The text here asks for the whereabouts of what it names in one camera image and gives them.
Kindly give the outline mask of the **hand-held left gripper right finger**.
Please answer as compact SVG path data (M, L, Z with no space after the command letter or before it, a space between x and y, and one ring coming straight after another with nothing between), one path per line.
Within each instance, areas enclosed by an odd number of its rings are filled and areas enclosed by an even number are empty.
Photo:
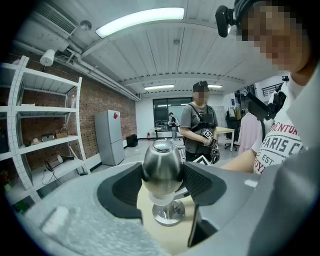
M183 164L183 183L194 202L187 246L206 240L240 211L260 180L258 174L229 171L200 163Z

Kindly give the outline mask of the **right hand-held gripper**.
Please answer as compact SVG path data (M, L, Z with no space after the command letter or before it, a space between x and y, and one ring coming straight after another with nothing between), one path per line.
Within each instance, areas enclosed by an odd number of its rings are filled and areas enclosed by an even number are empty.
M202 165L206 165L206 166L212 165L211 162L204 155L200 155L193 162L198 163L198 164L202 164Z

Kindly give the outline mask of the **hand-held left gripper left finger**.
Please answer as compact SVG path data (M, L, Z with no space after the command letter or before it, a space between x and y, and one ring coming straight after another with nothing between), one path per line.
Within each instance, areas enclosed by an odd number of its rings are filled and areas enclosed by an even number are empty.
M129 163L55 189L24 215L24 228L49 256L164 256L137 207L141 163Z

